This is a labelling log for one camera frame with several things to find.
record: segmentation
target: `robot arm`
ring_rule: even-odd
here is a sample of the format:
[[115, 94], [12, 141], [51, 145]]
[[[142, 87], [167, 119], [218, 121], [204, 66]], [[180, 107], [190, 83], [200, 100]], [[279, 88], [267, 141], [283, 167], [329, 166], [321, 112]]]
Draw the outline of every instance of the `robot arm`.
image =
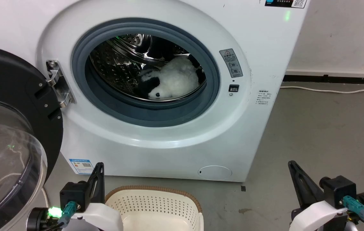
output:
[[300, 204], [289, 231], [356, 231], [364, 222], [364, 193], [356, 194], [355, 183], [341, 175], [323, 177], [323, 192], [295, 161], [288, 165]]
[[61, 214], [34, 208], [27, 231], [123, 231], [121, 214], [105, 205], [104, 196], [104, 164], [98, 163], [87, 182], [68, 182], [60, 191]]
[[[89, 225], [96, 227], [95, 230], [103, 231], [123, 231], [121, 214], [102, 203], [90, 203], [85, 212], [75, 213], [71, 219], [85, 221]], [[73, 222], [63, 229], [63, 231], [88, 231], [89, 225], [81, 222]]]

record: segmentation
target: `white plastic basket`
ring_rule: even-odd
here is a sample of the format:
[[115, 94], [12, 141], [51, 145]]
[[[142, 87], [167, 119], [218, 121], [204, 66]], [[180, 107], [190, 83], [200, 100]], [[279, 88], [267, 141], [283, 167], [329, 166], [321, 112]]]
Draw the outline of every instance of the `white plastic basket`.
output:
[[105, 197], [124, 231], [204, 231], [202, 209], [191, 194], [163, 187], [123, 186]]

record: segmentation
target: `floor stain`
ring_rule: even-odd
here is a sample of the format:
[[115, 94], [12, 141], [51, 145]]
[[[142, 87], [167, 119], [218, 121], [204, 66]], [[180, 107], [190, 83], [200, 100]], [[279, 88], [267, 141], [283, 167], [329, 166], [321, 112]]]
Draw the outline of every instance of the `floor stain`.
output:
[[252, 211], [252, 209], [239, 209], [239, 213], [245, 214], [245, 212]]
[[224, 218], [222, 217], [222, 215], [220, 215], [218, 212], [216, 214], [219, 217], [219, 219], [224, 220]]

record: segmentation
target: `concrete floor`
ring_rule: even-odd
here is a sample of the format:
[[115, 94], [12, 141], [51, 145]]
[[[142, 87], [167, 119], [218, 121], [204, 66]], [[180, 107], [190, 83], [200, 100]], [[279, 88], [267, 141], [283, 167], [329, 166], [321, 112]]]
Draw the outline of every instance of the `concrete floor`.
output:
[[[285, 83], [318, 89], [357, 90], [364, 85]], [[170, 187], [193, 194], [201, 203], [205, 230], [266, 231], [289, 229], [298, 208], [287, 162], [295, 160], [317, 183], [343, 175], [364, 192], [364, 92], [333, 94], [282, 89], [276, 99], [258, 153], [245, 183], [106, 177], [106, 193], [133, 184]], [[45, 188], [59, 206], [67, 181], [86, 180], [60, 156]], [[38, 198], [36, 206], [43, 204]]]

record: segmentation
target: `white wall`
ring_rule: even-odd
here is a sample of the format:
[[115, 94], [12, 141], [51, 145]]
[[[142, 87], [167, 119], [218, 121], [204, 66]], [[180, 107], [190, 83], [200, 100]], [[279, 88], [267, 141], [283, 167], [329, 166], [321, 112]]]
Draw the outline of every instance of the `white wall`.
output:
[[364, 77], [364, 0], [310, 1], [287, 73]]

